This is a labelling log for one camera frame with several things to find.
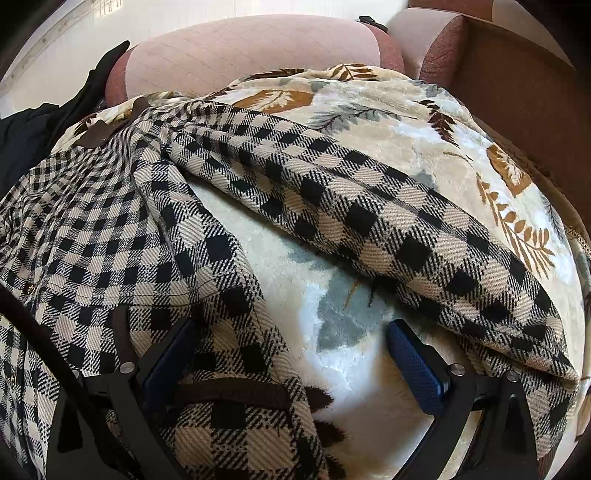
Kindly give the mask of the black garment pile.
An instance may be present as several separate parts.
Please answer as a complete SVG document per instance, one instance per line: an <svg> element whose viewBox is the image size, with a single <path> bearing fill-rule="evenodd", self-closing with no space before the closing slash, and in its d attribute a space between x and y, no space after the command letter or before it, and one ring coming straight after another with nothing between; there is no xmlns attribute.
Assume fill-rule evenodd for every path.
<svg viewBox="0 0 591 480"><path fill-rule="evenodd" d="M104 99L109 74L128 50L124 41L105 53L83 87L62 106L43 103L1 120L1 197L31 168L46 158L64 132L95 111Z"/></svg>

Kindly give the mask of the pink quilted headboard cushion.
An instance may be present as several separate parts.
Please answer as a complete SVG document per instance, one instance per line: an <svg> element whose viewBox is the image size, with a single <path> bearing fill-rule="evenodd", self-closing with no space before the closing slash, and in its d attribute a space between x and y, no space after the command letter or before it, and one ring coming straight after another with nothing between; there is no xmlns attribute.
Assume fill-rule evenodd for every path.
<svg viewBox="0 0 591 480"><path fill-rule="evenodd" d="M403 73L401 50L377 27L307 15L236 17L145 40L114 65L108 106L160 91L204 96L233 80L280 69L325 70L341 63Z"/></svg>

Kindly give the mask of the pink brown side cushion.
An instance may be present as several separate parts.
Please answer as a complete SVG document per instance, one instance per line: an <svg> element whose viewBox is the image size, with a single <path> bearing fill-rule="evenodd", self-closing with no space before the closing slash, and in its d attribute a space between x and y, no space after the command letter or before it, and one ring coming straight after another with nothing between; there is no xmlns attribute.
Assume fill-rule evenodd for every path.
<svg viewBox="0 0 591 480"><path fill-rule="evenodd" d="M388 23L408 77L449 88L462 61L469 22L492 18L490 1L411 1Z"/></svg>

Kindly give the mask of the small black object on headboard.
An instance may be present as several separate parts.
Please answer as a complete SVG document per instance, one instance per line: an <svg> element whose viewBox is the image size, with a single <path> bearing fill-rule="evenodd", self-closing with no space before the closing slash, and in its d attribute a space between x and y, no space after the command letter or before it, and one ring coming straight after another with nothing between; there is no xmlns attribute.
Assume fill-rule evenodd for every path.
<svg viewBox="0 0 591 480"><path fill-rule="evenodd" d="M389 33L388 27L386 25L383 25L383 24L377 22L373 17L367 16L367 15L360 16L359 22L366 24L366 25L370 25L370 26L377 28L385 33Z"/></svg>

